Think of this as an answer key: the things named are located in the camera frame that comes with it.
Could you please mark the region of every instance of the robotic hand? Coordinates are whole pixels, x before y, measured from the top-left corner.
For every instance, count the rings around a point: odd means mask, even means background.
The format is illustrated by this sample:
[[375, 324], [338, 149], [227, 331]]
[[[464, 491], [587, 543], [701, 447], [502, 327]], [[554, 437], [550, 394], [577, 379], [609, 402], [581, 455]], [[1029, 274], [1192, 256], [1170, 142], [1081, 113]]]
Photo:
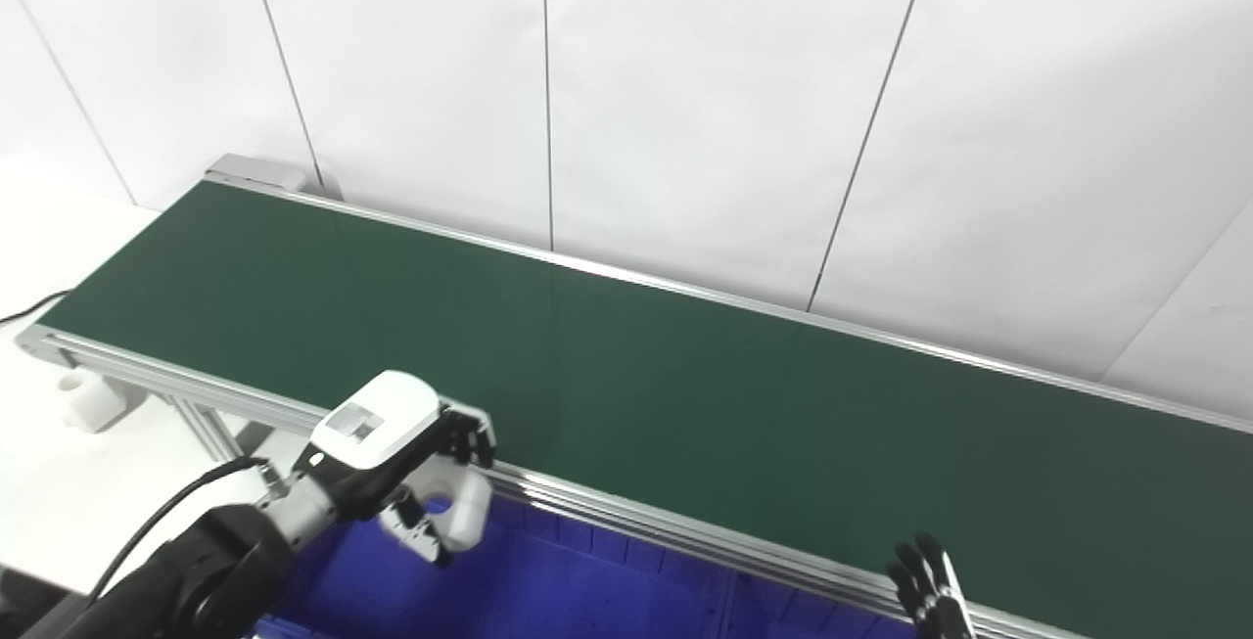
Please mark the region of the robotic hand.
[[930, 534], [918, 534], [917, 549], [896, 546], [900, 563], [887, 566], [896, 598], [913, 620], [918, 639], [975, 639], [966, 598], [949, 554]]
[[296, 551], [338, 520], [380, 515], [405, 546], [446, 565], [466, 541], [445, 543], [408, 482], [430, 480], [431, 471], [464, 472], [472, 461], [489, 467], [495, 449], [485, 412], [441, 401], [411, 375], [381, 372], [318, 422], [292, 475], [269, 495], [207, 511], [90, 605], [63, 639], [242, 636], [277, 603]]

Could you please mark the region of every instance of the white wall panel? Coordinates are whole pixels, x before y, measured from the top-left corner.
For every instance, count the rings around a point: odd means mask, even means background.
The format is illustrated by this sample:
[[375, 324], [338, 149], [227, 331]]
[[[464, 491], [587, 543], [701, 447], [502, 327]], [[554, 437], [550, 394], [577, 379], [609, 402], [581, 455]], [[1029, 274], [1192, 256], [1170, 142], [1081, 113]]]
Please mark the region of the white wall panel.
[[917, 0], [821, 313], [1098, 377], [1253, 194], [1253, 0]]
[[139, 203], [224, 153], [312, 168], [261, 0], [26, 0]]
[[908, 0], [549, 0], [556, 249], [803, 307]]
[[548, 247], [544, 0], [269, 0], [352, 203]]
[[18, 0], [0, 0], [0, 183], [36, 179], [129, 202]]
[[1253, 203], [1104, 381], [1253, 420]]

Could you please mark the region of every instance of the blue plastic container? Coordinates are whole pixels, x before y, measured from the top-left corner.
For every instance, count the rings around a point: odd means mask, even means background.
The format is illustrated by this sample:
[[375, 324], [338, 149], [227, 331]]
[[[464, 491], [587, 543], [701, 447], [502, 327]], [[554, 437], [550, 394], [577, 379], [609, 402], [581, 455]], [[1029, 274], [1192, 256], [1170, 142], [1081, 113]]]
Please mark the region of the blue plastic container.
[[907, 625], [496, 497], [436, 569], [376, 522], [301, 554], [263, 639], [907, 639]]

